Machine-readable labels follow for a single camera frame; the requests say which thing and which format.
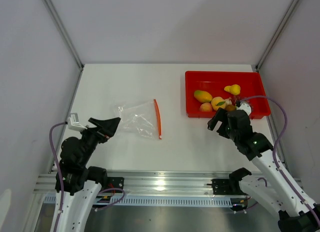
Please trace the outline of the clear orange-zip bag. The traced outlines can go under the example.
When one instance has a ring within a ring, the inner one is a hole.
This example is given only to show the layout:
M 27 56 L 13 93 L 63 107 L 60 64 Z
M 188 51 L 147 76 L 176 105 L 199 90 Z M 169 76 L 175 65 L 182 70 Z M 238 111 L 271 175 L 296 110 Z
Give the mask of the clear orange-zip bag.
M 156 99 L 118 103 L 113 109 L 120 118 L 118 129 L 121 132 L 148 139 L 162 139 L 161 115 Z

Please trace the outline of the yellow orange with leaf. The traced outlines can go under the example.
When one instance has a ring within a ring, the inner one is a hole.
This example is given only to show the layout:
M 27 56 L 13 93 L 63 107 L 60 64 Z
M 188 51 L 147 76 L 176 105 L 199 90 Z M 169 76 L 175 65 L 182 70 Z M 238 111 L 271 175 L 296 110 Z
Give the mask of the yellow orange with leaf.
M 226 100 L 220 96 L 214 97 L 210 102 L 212 109 L 217 111 L 219 108 L 225 109 L 226 108 Z

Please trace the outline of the yellow-green mango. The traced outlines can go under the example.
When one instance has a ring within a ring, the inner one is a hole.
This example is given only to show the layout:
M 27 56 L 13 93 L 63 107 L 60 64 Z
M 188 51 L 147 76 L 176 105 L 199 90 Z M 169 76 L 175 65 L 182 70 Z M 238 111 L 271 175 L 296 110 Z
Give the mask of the yellow-green mango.
M 213 99 L 212 95 L 204 90 L 195 90 L 193 93 L 194 98 L 200 103 L 210 103 Z

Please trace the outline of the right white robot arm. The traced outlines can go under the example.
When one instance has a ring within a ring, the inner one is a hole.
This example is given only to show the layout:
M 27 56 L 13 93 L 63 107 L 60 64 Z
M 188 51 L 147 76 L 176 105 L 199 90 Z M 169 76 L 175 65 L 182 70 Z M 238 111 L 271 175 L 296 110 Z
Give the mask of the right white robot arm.
M 228 188 L 234 194 L 249 195 L 278 219 L 282 232 L 316 232 L 320 229 L 320 206 L 309 197 L 280 164 L 274 147 L 262 133 L 254 132 L 245 110 L 227 111 L 219 108 L 207 123 L 213 130 L 221 122 L 217 133 L 234 142 L 263 174 L 269 186 L 254 179 L 252 173 L 240 168 L 229 175 Z

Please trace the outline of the pink peach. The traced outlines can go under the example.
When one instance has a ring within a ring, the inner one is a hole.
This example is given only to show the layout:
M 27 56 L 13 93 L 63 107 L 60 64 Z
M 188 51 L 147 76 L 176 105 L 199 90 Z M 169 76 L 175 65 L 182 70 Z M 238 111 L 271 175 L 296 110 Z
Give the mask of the pink peach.
M 213 107 L 210 102 L 205 102 L 199 107 L 200 112 L 212 112 Z

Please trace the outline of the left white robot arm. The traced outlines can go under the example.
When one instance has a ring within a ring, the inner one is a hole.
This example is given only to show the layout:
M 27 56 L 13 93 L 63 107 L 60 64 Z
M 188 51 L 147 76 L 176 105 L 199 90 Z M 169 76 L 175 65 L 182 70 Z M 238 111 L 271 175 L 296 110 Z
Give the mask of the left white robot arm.
M 51 150 L 57 167 L 52 232 L 83 232 L 90 212 L 104 209 L 103 206 L 94 206 L 97 196 L 106 192 L 125 195 L 124 178 L 109 177 L 102 167 L 87 167 L 97 145 L 106 143 L 115 135 L 121 119 L 90 118 L 88 121 L 92 127 L 81 125 L 78 115 L 72 113 L 61 125 L 79 132 L 81 138 L 65 139 L 60 154 L 54 148 Z

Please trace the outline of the yellow pear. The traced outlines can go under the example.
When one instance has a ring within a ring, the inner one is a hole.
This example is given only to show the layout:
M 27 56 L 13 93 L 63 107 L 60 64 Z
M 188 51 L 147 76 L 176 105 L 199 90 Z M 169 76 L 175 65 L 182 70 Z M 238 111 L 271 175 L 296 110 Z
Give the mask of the yellow pear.
M 238 84 L 227 85 L 224 87 L 224 91 L 231 95 L 238 96 L 241 93 L 241 87 Z

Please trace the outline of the red grape bunch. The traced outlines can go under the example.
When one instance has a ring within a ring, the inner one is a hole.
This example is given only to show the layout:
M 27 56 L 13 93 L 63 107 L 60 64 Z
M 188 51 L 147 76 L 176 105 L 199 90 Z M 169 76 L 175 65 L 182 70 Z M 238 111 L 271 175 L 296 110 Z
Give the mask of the red grape bunch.
M 237 101 L 240 101 L 241 99 L 242 99 L 242 97 L 239 95 L 233 95 L 230 97 L 230 100 L 234 106 L 236 106 Z

